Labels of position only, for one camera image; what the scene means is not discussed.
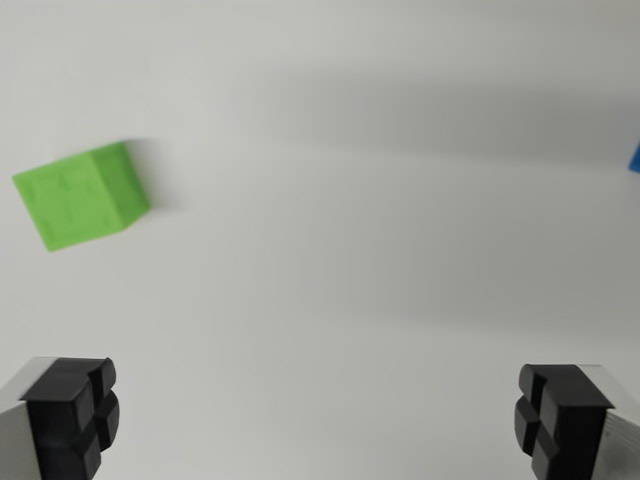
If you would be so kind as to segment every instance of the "white surface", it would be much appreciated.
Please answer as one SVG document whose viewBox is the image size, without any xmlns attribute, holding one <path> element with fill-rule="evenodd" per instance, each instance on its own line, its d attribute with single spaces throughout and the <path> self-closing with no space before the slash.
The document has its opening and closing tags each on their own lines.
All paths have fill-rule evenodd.
<svg viewBox="0 0 640 480">
<path fill-rule="evenodd" d="M 637 0 L 0 0 L 0 378 L 110 356 L 100 480 L 533 478 L 525 362 L 640 398 Z M 155 210 L 44 251 L 11 175 Z"/>
</svg>

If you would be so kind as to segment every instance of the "blue cube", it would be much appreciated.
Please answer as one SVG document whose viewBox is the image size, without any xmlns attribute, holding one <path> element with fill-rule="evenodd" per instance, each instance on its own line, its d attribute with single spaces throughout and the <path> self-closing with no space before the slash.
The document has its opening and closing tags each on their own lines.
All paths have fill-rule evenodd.
<svg viewBox="0 0 640 480">
<path fill-rule="evenodd" d="M 631 159 L 631 165 L 629 165 L 629 169 L 640 173 L 640 145 L 638 145 L 638 150 L 636 150 L 636 154 Z"/>
</svg>

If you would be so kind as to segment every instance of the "black gripper pad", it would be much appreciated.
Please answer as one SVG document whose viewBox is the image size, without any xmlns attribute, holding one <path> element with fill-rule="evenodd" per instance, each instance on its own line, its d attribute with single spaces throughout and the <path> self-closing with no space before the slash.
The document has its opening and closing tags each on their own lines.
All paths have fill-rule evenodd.
<svg viewBox="0 0 640 480">
<path fill-rule="evenodd" d="M 42 480 L 91 480 L 120 408 L 110 359 L 57 359 L 24 394 Z"/>
<path fill-rule="evenodd" d="M 539 480 L 590 480 L 613 405 L 576 365 L 525 365 L 516 438 Z"/>
</svg>

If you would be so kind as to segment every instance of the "blue object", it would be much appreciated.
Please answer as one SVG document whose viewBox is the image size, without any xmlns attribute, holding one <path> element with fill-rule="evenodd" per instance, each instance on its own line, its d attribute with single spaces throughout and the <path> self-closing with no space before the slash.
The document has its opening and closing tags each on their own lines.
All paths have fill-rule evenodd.
<svg viewBox="0 0 640 480">
<path fill-rule="evenodd" d="M 629 165 L 629 169 L 640 173 L 640 145 L 638 145 L 638 150 L 636 150 L 636 154 L 631 159 L 631 165 Z"/>
</svg>

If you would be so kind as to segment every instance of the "green cube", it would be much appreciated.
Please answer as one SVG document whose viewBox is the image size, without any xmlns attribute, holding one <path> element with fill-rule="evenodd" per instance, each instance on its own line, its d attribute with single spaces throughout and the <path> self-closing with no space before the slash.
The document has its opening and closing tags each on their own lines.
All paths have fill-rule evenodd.
<svg viewBox="0 0 640 480">
<path fill-rule="evenodd" d="M 19 173 L 13 181 L 50 251 L 124 230 L 149 210 L 122 142 Z"/>
</svg>

